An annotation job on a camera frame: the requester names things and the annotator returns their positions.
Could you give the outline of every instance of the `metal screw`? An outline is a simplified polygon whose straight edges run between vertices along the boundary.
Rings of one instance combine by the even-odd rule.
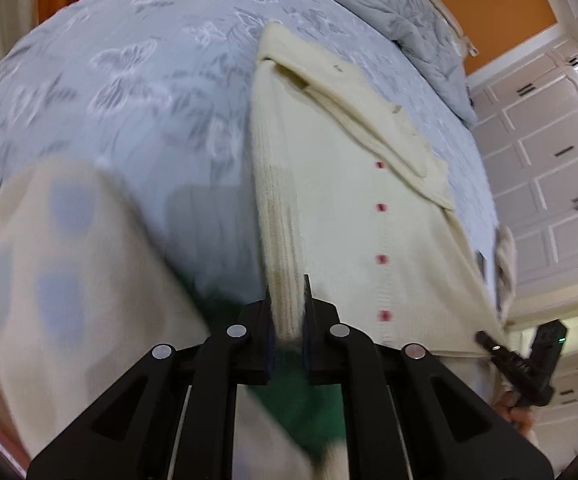
[[[171,346],[158,345],[151,351],[151,355],[153,355],[156,359],[166,359],[171,355]]]
[[[351,330],[349,330],[349,327],[347,325],[338,323],[336,325],[332,325],[331,328],[329,329],[329,332],[331,333],[332,336],[335,337],[347,337],[351,332]]]
[[[244,325],[231,325],[227,329],[227,335],[229,337],[242,337],[247,333],[247,327]]]
[[[417,343],[413,343],[406,346],[405,354],[407,354],[407,356],[411,357],[412,359],[422,359],[425,354],[427,354],[427,350],[425,350],[425,347]]]

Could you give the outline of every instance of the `white cabinet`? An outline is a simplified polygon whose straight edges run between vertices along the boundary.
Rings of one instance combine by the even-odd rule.
[[[517,240],[518,292],[578,281],[578,44],[554,42],[472,99],[498,216]]]

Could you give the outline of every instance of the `bed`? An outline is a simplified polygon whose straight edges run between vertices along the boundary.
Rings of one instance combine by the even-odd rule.
[[[0,186],[43,156],[90,160],[202,296],[258,300],[247,119],[269,21],[356,63],[406,108],[449,162],[493,294],[498,219],[474,139],[395,44],[333,0],[81,0],[61,10],[0,62]]]

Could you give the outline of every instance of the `white pants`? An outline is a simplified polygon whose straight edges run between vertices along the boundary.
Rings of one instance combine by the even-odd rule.
[[[0,191],[0,385],[37,455],[151,347],[207,327],[110,178],[48,158]],[[308,479],[307,456],[245,388],[234,478]]]

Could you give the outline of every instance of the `green cloth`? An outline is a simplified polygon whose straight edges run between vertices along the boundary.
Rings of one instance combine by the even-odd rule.
[[[193,283],[178,277],[212,332],[224,330],[237,321],[242,304],[202,297]],[[315,463],[320,463],[327,444],[345,440],[340,386],[311,386],[304,375],[303,357],[299,352],[277,348],[271,380],[265,386],[249,389]]]

